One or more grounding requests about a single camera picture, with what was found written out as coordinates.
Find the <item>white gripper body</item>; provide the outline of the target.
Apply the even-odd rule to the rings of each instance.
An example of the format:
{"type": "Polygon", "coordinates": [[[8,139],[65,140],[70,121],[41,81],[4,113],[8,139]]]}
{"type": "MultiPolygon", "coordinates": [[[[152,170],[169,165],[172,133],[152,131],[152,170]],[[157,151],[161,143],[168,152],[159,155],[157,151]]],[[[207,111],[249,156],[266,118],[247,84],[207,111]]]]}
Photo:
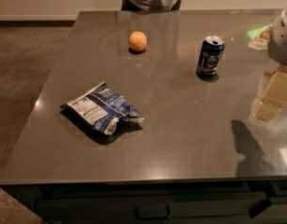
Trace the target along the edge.
{"type": "Polygon", "coordinates": [[[274,20],[268,40],[269,57],[287,64],[287,7],[274,20]]]}

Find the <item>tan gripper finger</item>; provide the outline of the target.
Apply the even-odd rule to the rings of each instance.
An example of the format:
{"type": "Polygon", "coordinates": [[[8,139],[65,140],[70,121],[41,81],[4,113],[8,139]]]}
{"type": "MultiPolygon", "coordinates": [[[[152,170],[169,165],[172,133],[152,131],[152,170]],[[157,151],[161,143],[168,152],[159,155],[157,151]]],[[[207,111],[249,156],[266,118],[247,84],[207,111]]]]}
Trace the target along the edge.
{"type": "Polygon", "coordinates": [[[282,107],[280,105],[260,101],[255,109],[254,116],[260,120],[270,121],[275,118],[281,110],[282,107]]]}
{"type": "Polygon", "coordinates": [[[287,65],[280,65],[269,79],[263,100],[272,105],[287,105],[287,65]]]}

